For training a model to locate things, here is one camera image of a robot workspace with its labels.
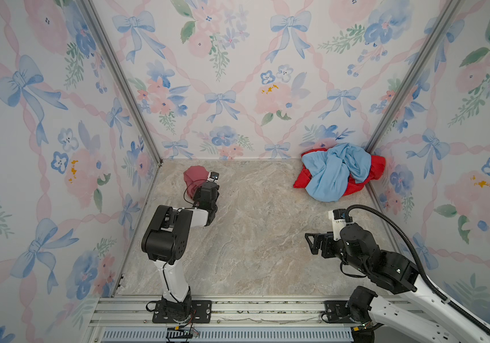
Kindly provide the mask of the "maroon pink cloth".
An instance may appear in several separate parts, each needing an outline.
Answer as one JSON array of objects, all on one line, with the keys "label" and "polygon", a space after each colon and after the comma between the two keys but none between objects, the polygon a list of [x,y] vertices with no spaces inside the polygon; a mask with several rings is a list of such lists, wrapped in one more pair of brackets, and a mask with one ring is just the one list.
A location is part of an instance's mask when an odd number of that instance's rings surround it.
[{"label": "maroon pink cloth", "polygon": [[186,195],[193,200],[196,193],[209,180],[210,172],[202,166],[189,167],[184,172],[184,181],[186,183]]}]

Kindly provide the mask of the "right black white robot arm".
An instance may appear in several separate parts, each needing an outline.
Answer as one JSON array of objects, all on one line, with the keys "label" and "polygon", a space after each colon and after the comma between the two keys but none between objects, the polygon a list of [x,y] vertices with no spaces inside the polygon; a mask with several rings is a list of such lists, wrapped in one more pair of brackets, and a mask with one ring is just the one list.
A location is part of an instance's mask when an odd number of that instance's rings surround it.
[{"label": "right black white robot arm", "polygon": [[427,318],[401,310],[376,292],[357,287],[346,303],[345,319],[391,327],[419,342],[490,342],[490,323],[452,301],[439,287],[431,289],[407,257],[382,250],[371,232],[347,224],[339,232],[305,234],[312,254],[338,258],[360,277],[414,304]]}]

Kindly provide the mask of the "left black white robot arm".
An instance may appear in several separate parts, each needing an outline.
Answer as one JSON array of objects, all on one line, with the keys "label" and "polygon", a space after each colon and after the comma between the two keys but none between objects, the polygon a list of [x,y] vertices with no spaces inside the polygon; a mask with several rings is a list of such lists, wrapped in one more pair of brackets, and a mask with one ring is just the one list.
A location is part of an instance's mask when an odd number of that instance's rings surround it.
[{"label": "left black white robot arm", "polygon": [[212,172],[198,186],[192,205],[157,207],[141,242],[142,252],[155,264],[161,277],[163,294],[153,309],[157,323],[191,322],[194,310],[206,308],[205,302],[192,300],[191,287],[184,276],[181,259],[186,251],[190,229],[208,227],[215,219],[219,198],[218,174]]}]

